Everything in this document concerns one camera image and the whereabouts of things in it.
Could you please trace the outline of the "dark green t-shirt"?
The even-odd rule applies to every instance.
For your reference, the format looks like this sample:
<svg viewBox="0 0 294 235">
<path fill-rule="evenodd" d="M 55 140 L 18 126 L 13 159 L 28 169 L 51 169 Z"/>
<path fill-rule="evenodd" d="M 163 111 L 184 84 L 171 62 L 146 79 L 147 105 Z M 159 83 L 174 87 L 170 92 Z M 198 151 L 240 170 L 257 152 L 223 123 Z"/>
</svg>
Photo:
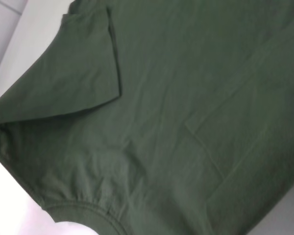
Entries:
<svg viewBox="0 0 294 235">
<path fill-rule="evenodd" d="M 55 222 L 246 235 L 294 185 L 294 0 L 74 0 L 0 162 Z"/>
</svg>

